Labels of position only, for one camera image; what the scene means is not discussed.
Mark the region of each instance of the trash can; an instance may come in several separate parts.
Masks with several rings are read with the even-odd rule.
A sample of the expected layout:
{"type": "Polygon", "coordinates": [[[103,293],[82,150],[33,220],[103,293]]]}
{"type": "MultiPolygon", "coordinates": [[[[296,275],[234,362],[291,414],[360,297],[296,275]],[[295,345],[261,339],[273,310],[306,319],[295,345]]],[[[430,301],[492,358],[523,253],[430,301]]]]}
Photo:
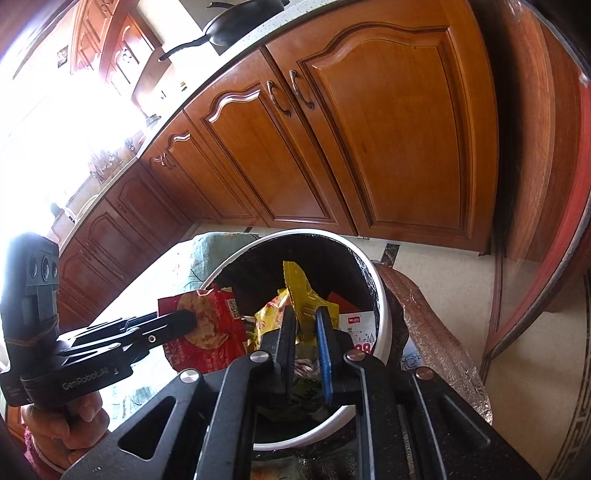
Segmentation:
{"type": "MultiPolygon", "coordinates": [[[[263,237],[236,252],[204,282],[232,287],[242,315],[252,316],[285,288],[283,261],[296,262],[306,273],[314,291],[324,299],[331,291],[348,300],[360,311],[373,310],[376,318],[376,342],[373,354],[388,361],[392,342],[390,310],[384,286],[371,260],[353,243],[335,233],[312,229],[277,232],[263,237]]],[[[355,416],[355,406],[336,410],[324,422],[294,436],[277,425],[263,432],[257,424],[254,450],[282,450],[310,445],[323,440],[346,425],[355,416]]],[[[305,428],[301,423],[298,428],[305,428]]]]}

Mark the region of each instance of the red snack package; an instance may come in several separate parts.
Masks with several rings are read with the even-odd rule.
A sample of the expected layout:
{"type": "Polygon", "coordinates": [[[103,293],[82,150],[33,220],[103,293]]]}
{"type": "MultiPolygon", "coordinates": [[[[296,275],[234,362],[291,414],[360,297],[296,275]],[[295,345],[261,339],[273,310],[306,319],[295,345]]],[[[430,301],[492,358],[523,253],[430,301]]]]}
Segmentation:
{"type": "Polygon", "coordinates": [[[177,372],[185,368],[214,372],[246,353],[246,330],[231,291],[196,290],[158,300],[158,315],[183,309],[195,313],[197,327],[164,344],[166,358],[177,372]]]}

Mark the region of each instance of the qr code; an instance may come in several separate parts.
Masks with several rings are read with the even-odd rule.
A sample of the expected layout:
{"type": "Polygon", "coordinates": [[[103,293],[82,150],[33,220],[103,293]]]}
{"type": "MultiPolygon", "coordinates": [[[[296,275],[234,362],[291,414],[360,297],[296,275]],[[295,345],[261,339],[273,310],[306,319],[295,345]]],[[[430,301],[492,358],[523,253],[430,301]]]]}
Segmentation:
{"type": "Polygon", "coordinates": [[[235,299],[226,300],[226,304],[228,305],[228,310],[230,310],[230,313],[232,314],[232,318],[234,318],[234,320],[238,320],[239,318],[241,318],[240,312],[238,312],[238,306],[236,305],[235,299]]]}

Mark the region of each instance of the wok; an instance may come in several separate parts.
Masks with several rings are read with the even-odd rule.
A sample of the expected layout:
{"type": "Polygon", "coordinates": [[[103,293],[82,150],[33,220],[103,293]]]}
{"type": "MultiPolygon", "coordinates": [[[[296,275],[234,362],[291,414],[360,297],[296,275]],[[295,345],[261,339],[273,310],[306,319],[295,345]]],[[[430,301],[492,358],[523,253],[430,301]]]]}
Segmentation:
{"type": "Polygon", "coordinates": [[[188,43],[182,43],[164,53],[159,61],[164,61],[173,53],[187,47],[197,47],[207,42],[220,47],[229,47],[254,28],[283,12],[289,0],[246,0],[237,5],[226,2],[212,2],[207,8],[227,8],[212,19],[203,29],[203,36],[188,43]]]}

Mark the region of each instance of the speckled countertop edge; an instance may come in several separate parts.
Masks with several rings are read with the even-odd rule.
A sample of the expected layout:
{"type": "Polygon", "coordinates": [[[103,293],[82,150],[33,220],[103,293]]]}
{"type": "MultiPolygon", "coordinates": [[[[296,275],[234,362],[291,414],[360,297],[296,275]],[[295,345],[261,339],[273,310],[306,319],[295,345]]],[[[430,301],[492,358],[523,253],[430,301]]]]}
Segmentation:
{"type": "Polygon", "coordinates": [[[298,23],[302,23],[303,21],[311,17],[315,17],[325,11],[337,8],[342,5],[355,3],[356,1],[359,0],[301,0],[301,2],[293,5],[292,7],[288,7],[286,10],[270,18],[259,27],[256,27],[254,30],[247,33],[247,35],[238,40],[234,45],[229,47],[224,53],[220,55],[219,61],[211,65],[211,74],[208,75],[197,88],[187,93],[180,101],[178,107],[162,114],[162,118],[158,120],[158,123],[152,128],[150,133],[147,134],[146,140],[136,153],[135,157],[129,160],[115,174],[115,176],[113,176],[113,178],[105,184],[105,186],[98,193],[98,196],[92,205],[86,209],[85,213],[82,214],[81,217],[76,219],[74,228],[66,236],[60,247],[60,254],[62,254],[66,249],[72,238],[74,238],[79,226],[92,213],[96,205],[98,205],[98,203],[102,200],[107,191],[135,164],[135,162],[143,155],[144,151],[152,144],[154,138],[160,134],[160,132],[168,125],[171,119],[178,112],[180,112],[190,100],[200,93],[204,87],[209,85],[209,83],[211,83],[215,78],[222,75],[228,68],[230,68],[230,66],[233,66],[242,60],[249,53],[253,52],[257,48],[260,48],[260,46],[264,45],[265,43],[268,43],[272,38],[295,27],[298,23]]]}

